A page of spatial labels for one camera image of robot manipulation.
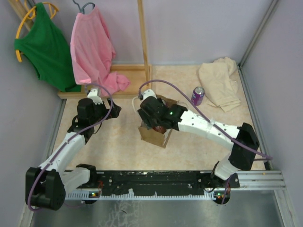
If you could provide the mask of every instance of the pink shirt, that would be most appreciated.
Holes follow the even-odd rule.
[[[130,81],[123,74],[111,72],[116,56],[109,32],[97,6],[88,15],[78,13],[71,34],[71,59],[77,84],[98,83],[112,94],[125,90]]]

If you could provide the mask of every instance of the can top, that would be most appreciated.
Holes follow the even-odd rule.
[[[196,87],[194,90],[198,95],[201,95],[204,93],[204,88],[203,87]]]

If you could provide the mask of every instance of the yellow hanger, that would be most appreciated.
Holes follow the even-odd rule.
[[[50,13],[51,13],[51,19],[53,19],[53,17],[54,17],[54,16],[56,15],[56,13],[59,11],[58,8],[57,8],[54,4],[52,4],[52,3],[50,3],[50,2],[47,2],[47,1],[42,2],[42,3],[43,3],[43,4],[48,4],[48,6],[49,6],[49,11],[50,11]],[[25,7],[26,7],[27,10],[28,10],[27,4],[26,4],[26,0],[24,0],[24,5],[25,5]],[[28,12],[26,13],[26,15],[23,17],[23,19],[22,19],[22,21],[21,21],[21,23],[20,23],[20,25],[19,25],[17,34],[16,34],[16,39],[19,39],[19,35],[20,35],[20,32],[21,32],[21,28],[22,28],[24,22],[25,22],[27,19],[31,19],[31,20],[32,20],[32,19],[36,16],[35,8],[36,8],[36,6],[32,7],[30,10],[28,10]],[[20,51],[19,51],[19,50],[16,50],[16,56],[17,56],[18,61],[19,61],[19,62],[22,62],[21,54],[20,54]]]

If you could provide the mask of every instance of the hanging clothes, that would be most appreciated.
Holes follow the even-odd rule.
[[[97,6],[90,14],[78,13],[71,34],[71,58],[77,84],[98,83],[111,94],[125,90],[130,81],[117,72],[110,72],[116,56],[109,32]]]
[[[68,43],[42,3],[36,4],[36,20],[30,32],[15,39],[15,50],[29,59],[40,80],[63,92],[81,91],[73,75]]]

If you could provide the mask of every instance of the cardboard box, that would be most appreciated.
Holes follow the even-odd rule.
[[[164,100],[166,106],[168,107],[171,107],[173,104],[177,103],[176,100],[166,98],[164,96],[157,95],[157,98]],[[141,122],[141,125],[138,127],[138,129],[142,140],[162,148],[166,148],[172,132],[172,129],[168,129],[164,134],[162,134],[158,131],[155,131],[154,129],[148,129],[144,122]]]

